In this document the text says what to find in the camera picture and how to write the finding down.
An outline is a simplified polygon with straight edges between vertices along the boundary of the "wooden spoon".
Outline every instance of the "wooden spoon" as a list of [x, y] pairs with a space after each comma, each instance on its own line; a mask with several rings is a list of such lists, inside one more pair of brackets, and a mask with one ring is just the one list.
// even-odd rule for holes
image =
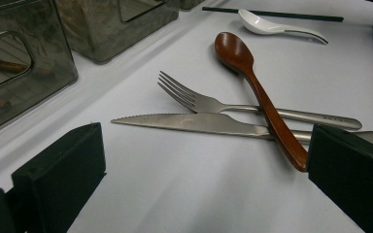
[[253, 70], [254, 58], [244, 42], [232, 33], [222, 32], [215, 40], [218, 59], [239, 73], [242, 73], [253, 89], [259, 106], [277, 143], [300, 172], [306, 171], [307, 151], [298, 143], [287, 125], [278, 114]]

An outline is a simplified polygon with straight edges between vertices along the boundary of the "knife blade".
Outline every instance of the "knife blade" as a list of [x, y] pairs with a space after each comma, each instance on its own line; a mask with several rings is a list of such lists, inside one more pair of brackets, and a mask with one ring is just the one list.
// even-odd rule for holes
[[[268, 127], [240, 122], [225, 114], [156, 114], [126, 116], [111, 120], [112, 123], [128, 124], [151, 128], [181, 130], [199, 133], [213, 133], [273, 140]], [[311, 132], [291, 130], [295, 138], [302, 144], [309, 144]], [[373, 144], [373, 132], [352, 132], [358, 137]]]

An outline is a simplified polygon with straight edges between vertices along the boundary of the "spoon bowl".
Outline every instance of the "spoon bowl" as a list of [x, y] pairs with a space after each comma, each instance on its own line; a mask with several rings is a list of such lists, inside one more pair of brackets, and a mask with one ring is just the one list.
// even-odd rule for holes
[[291, 164], [300, 172], [306, 172], [307, 151], [299, 144], [278, 114], [261, 83], [254, 74], [254, 57], [245, 43], [232, 33], [222, 32], [215, 40], [218, 59], [244, 75], [254, 91], [259, 106], [277, 143]]
[[303, 35], [308, 37], [314, 37], [321, 41], [324, 44], [328, 44], [326, 38], [319, 32], [313, 31], [303, 27], [279, 24], [275, 22], [268, 21], [262, 17], [259, 17], [247, 10], [239, 10], [238, 15], [241, 18], [242, 23], [244, 26], [260, 35], [272, 35], [278, 33], [287, 33], [291, 35]]

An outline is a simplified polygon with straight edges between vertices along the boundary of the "white table surface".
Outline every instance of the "white table surface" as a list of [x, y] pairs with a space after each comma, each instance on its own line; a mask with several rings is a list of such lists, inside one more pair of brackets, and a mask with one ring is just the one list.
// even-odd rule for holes
[[[236, 14], [203, 6], [344, 17], [266, 17], [320, 31], [328, 45], [259, 36]], [[256, 104], [242, 77], [216, 59], [222, 31], [239, 36], [278, 108], [354, 117], [373, 130], [373, 3], [363, 0], [206, 0], [110, 63], [74, 53], [79, 80], [0, 130], [0, 187], [68, 131], [101, 122], [107, 176], [69, 232], [360, 232], [274, 142], [111, 124], [142, 114], [188, 113], [156, 84], [160, 70], [225, 103]], [[249, 123], [261, 116], [230, 114]], [[311, 124], [288, 121], [291, 128]]]

